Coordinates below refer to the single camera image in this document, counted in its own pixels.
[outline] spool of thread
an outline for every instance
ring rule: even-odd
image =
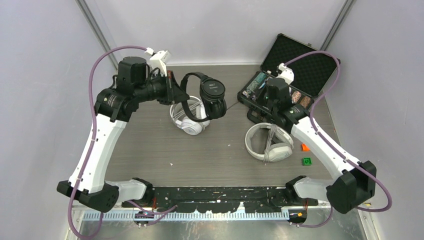
[[[300,101],[300,105],[304,107],[305,109],[308,108],[309,103],[311,102],[311,98],[308,96],[304,96],[303,99]]]
[[[264,82],[264,80],[267,78],[267,75],[265,73],[260,72],[254,80],[249,84],[249,86],[246,87],[246,92],[250,95],[251,93],[255,92],[255,89]]]
[[[291,103],[295,104],[301,99],[302,94],[299,91],[293,92],[293,95],[291,95]]]

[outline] open case lid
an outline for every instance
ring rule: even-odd
[[[270,71],[273,76],[277,76],[279,64],[312,51],[316,51],[316,49],[284,34],[279,34],[260,69],[264,72]],[[288,67],[294,72],[294,81],[291,85],[311,97],[316,97],[320,94],[337,65],[327,55],[313,54],[293,62]]]

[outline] gray floor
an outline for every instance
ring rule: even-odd
[[[171,67],[178,82],[189,72],[203,72],[222,81],[227,106],[237,102],[237,92],[259,69],[257,65],[176,66]],[[199,80],[190,78],[187,92],[199,96]],[[246,118],[248,108],[241,103],[206,130],[191,136],[171,121],[169,107],[157,102],[142,103],[133,113],[120,136],[106,179],[125,181],[138,177],[154,186],[283,186],[299,175],[328,179],[326,168],[310,152],[301,151],[295,140],[293,155],[265,165],[245,149],[244,137],[253,123]],[[317,106],[316,120],[334,139],[336,134],[327,105]],[[254,149],[265,148],[265,134],[253,139]],[[311,157],[312,166],[302,166],[302,158]]]

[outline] orange block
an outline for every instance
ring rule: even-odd
[[[304,152],[309,152],[309,151],[310,151],[310,149],[309,149],[309,147],[308,147],[308,146],[306,146],[304,143],[302,143],[302,151],[304,151]]]

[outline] green block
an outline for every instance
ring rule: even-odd
[[[302,165],[303,166],[311,166],[312,165],[312,160],[310,157],[304,157],[302,159]]]

